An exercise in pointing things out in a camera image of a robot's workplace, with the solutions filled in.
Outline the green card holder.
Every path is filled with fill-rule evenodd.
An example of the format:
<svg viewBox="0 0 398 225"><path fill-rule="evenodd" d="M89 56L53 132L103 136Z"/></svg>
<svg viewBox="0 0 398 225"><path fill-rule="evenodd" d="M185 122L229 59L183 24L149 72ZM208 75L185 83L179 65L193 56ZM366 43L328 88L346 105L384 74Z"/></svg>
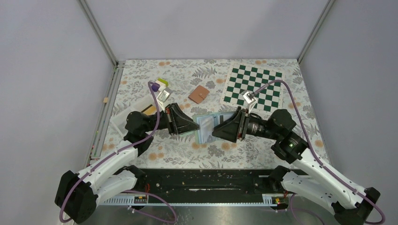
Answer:
<svg viewBox="0 0 398 225"><path fill-rule="evenodd" d="M181 136L192 137L192 135L194 135L195 142L198 144L212 143L214 141L220 140L220 138L212 136L212 132L214 127L218 125L217 116L224 113L233 114L233 112L215 112L203 115L194 115L193 120L199 124L199 130L187 132Z"/></svg>

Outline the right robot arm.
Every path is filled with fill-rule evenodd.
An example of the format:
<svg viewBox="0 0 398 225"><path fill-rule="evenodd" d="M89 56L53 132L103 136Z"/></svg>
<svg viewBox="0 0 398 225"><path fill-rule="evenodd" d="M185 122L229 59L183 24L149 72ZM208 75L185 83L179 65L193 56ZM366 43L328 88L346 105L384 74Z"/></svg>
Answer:
<svg viewBox="0 0 398 225"><path fill-rule="evenodd" d="M341 225L363 225L375 208L380 192L364 188L332 168L312 153L309 144L293 132L296 122L285 109L274 111L264 120L240 107L223 123L214 127L212 135L237 142L246 135L275 140L271 150L278 158L304 171L311 179L304 179L294 171L278 166L269 175L271 185L293 192L329 211Z"/></svg>

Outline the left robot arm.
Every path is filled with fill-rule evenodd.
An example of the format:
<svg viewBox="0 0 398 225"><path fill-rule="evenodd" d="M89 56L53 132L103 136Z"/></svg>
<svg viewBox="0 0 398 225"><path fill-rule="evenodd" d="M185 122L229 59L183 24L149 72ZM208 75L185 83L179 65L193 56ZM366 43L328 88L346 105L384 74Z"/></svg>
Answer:
<svg viewBox="0 0 398 225"><path fill-rule="evenodd" d="M149 148L155 131L166 129L171 135L179 135L198 130L199 124L183 113L178 104L171 103L152 115L130 112L125 129L127 134L114 151L78 172L67 171L61 176L54 201L61 209L61 222L82 223L100 203L133 189L144 173L126 164Z"/></svg>

